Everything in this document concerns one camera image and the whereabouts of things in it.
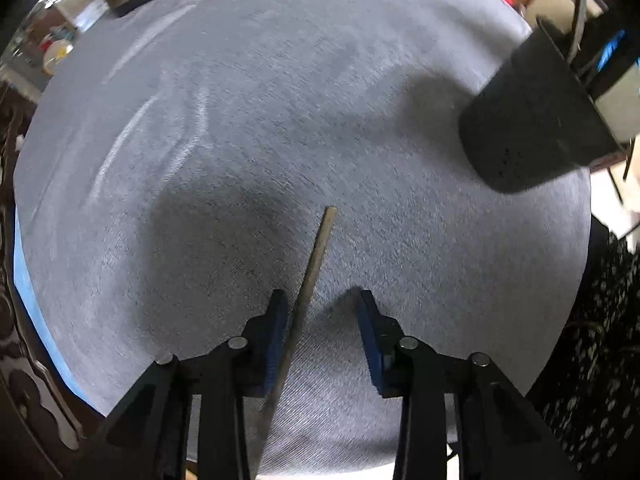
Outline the dark metal chopstick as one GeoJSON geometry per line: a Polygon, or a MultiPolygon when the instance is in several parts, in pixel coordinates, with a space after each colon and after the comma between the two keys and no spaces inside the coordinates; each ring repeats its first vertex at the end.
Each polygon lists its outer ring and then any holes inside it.
{"type": "Polygon", "coordinates": [[[269,396],[266,397],[264,404],[262,404],[262,409],[259,413],[256,429],[258,448],[256,448],[256,451],[248,460],[250,473],[252,474],[253,479],[257,478],[259,466],[262,462],[262,456],[264,456],[267,445],[273,417],[274,414],[276,414],[277,407],[282,396],[282,391],[284,389],[286,378],[288,377],[288,371],[291,368],[294,352],[304,330],[305,318],[312,296],[314,296],[314,289],[318,282],[323,259],[326,255],[326,248],[328,248],[329,245],[336,217],[337,206],[326,206],[316,237],[314,238],[314,247],[312,248],[308,258],[305,275],[302,284],[300,284],[295,304],[292,309],[292,321],[290,328],[288,329],[288,334],[285,338],[277,381],[269,393],[269,396]]]}

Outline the grey table cloth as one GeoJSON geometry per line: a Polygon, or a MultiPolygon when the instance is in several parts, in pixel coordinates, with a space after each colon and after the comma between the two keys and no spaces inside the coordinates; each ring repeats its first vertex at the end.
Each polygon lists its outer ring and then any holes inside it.
{"type": "Polygon", "coordinates": [[[501,194],[458,136],[529,32],[501,0],[153,0],[96,22],[14,174],[32,287],[85,399],[107,413],[160,354],[199,356],[273,289],[295,296],[327,206],[264,474],[393,460],[399,405],[370,382],[359,289],[529,390],[584,272],[589,177],[501,194]]]}

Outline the dark metal utensil holder cup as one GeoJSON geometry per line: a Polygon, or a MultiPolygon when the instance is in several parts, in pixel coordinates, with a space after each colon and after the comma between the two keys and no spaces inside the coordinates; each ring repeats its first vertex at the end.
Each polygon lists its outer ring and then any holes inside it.
{"type": "Polygon", "coordinates": [[[463,151],[497,192],[527,191],[622,151],[559,49],[563,39],[540,20],[460,115],[463,151]]]}

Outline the small white floor fan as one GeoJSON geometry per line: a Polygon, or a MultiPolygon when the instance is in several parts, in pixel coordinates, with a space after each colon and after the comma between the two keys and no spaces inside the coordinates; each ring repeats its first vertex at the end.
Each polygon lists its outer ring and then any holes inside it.
{"type": "Polygon", "coordinates": [[[42,69],[53,76],[60,63],[73,51],[74,45],[66,39],[55,40],[43,55],[42,69]]]}

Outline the carved dark wooden sideboard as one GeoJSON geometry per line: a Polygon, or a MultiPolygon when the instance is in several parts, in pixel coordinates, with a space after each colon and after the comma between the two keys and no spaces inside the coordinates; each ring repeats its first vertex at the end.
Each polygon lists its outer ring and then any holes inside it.
{"type": "Polygon", "coordinates": [[[13,175],[35,104],[1,85],[1,477],[62,479],[102,416],[66,387],[15,285],[13,175]]]}

